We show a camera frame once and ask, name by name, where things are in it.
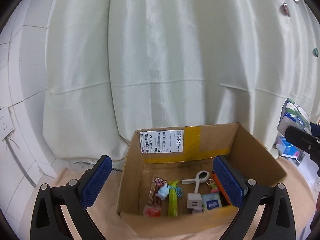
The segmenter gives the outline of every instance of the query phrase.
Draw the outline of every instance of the tiled wall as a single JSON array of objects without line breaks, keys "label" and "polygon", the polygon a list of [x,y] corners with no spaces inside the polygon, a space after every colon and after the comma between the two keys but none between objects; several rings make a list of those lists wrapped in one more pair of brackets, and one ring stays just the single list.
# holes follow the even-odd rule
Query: tiled wall
[{"label": "tiled wall", "polygon": [[34,190],[30,179],[37,184],[43,174],[56,177],[66,165],[56,159],[42,135],[45,37],[52,2],[23,0],[0,34],[0,108],[9,108],[14,125],[7,140],[13,153],[5,140],[0,141],[0,208],[18,236]]}]

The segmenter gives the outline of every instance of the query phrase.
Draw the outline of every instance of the cardboard box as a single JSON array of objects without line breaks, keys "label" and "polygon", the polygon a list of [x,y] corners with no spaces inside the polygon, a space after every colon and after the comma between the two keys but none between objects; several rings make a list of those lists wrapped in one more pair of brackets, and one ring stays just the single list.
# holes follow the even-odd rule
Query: cardboard box
[{"label": "cardboard box", "polygon": [[[183,151],[141,153],[140,132],[160,130],[183,130]],[[220,154],[228,155],[226,158],[234,168],[261,185],[274,186],[286,176],[265,147],[238,123],[138,130],[132,138],[124,165],[118,214],[141,237],[195,233],[230,223],[238,212],[238,208],[231,205],[191,214],[186,208],[187,194],[193,193],[195,185],[182,185],[181,182],[178,186],[182,188],[183,196],[178,198],[178,217],[167,217],[167,204],[159,218],[142,215],[148,204],[153,175],[166,180],[192,179],[200,170],[211,171],[213,158]],[[207,184],[200,185],[199,193],[209,192]]]}]

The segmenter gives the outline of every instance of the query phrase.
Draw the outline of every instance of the wall socket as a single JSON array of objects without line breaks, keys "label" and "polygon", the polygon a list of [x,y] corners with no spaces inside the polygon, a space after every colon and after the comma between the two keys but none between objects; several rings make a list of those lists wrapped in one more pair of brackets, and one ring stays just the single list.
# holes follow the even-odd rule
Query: wall socket
[{"label": "wall socket", "polygon": [[0,110],[0,141],[13,131],[13,124],[9,113],[9,108]]}]

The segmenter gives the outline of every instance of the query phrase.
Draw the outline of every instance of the green and white tissue pack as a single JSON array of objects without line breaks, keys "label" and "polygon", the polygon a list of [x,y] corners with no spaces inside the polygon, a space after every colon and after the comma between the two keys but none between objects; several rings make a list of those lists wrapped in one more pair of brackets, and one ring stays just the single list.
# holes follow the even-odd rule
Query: green and white tissue pack
[{"label": "green and white tissue pack", "polygon": [[300,107],[291,99],[287,98],[282,107],[281,117],[277,129],[279,133],[284,136],[285,130],[289,126],[297,127],[298,129],[311,134],[309,115],[303,110],[302,107]]}]

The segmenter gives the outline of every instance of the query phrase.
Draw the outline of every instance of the yellow-green package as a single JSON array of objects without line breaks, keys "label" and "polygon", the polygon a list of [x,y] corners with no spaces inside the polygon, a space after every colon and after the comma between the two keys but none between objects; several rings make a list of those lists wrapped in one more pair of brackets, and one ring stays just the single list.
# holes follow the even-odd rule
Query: yellow-green package
[{"label": "yellow-green package", "polygon": [[168,216],[177,217],[178,216],[178,196],[176,192],[178,181],[169,181],[169,207],[168,207]]}]

